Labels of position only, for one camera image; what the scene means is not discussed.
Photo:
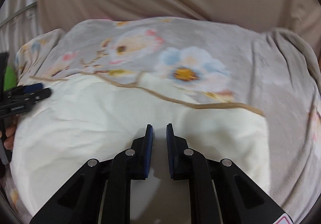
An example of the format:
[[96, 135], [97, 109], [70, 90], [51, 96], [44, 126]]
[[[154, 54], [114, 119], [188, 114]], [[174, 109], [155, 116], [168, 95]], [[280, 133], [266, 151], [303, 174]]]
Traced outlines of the person's left hand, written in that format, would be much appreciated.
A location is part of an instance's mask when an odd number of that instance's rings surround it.
[[18, 116], [13, 116], [10, 119], [10, 125], [5, 129], [4, 147], [7, 150], [12, 150], [14, 147], [15, 132], [17, 129]]

